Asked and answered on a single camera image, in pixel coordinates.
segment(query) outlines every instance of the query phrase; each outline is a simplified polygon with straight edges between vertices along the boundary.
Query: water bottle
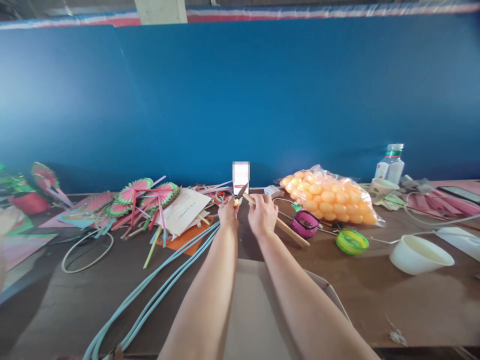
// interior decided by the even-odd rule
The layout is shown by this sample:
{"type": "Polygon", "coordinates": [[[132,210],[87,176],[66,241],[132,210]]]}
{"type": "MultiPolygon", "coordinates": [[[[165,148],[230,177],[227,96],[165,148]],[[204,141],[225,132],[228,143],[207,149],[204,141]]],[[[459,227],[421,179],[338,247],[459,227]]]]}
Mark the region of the water bottle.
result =
{"type": "Polygon", "coordinates": [[[400,159],[403,148],[403,144],[388,145],[385,158],[376,166],[376,179],[385,179],[395,185],[399,184],[405,166],[405,163],[400,159]]]}

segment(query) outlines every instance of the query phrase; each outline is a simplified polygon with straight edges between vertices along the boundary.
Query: white bowl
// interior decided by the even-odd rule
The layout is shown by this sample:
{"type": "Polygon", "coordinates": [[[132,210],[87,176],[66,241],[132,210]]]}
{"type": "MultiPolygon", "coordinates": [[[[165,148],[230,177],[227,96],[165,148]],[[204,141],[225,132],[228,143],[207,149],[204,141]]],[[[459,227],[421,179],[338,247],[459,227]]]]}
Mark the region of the white bowl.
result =
{"type": "Polygon", "coordinates": [[[404,235],[390,254],[390,261],[410,275],[419,275],[455,264],[448,252],[418,236],[404,235]]]}

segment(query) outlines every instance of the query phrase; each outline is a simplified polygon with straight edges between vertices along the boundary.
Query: white cup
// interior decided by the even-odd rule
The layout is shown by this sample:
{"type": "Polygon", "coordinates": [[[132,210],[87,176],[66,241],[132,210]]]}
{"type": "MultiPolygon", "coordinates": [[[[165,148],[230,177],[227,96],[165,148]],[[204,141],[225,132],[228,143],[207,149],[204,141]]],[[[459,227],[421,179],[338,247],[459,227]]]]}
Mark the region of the white cup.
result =
{"type": "Polygon", "coordinates": [[[379,201],[385,199],[388,194],[393,193],[398,189],[400,189],[400,187],[395,185],[393,182],[382,178],[374,178],[368,187],[368,193],[370,194],[371,202],[378,203],[379,201]]]}
{"type": "Polygon", "coordinates": [[[401,237],[390,254],[390,261],[410,275],[419,275],[455,264],[454,258],[441,247],[413,235],[401,237]]]}

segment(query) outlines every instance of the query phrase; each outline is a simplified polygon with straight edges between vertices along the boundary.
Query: phone screen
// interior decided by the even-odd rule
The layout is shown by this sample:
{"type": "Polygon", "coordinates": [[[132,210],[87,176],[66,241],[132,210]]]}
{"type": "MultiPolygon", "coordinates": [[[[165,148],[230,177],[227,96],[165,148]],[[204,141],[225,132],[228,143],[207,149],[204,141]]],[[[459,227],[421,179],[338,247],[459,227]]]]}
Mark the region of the phone screen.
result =
{"type": "Polygon", "coordinates": [[[474,194],[473,192],[463,190],[459,187],[456,186],[442,186],[441,189],[448,190],[449,192],[464,197],[466,199],[472,200],[473,202],[480,203],[480,196],[477,194],[474,194]]]}

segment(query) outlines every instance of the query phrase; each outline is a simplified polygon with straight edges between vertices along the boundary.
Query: plastic bag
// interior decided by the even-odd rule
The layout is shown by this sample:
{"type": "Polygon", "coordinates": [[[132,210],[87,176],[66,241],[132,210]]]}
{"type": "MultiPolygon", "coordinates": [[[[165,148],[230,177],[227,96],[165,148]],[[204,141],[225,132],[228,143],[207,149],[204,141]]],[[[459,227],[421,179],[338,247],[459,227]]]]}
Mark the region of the plastic bag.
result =
{"type": "Polygon", "coordinates": [[[292,199],[317,219],[332,222],[384,226],[374,211],[367,191],[349,177],[341,177],[315,165],[278,181],[292,199]]]}

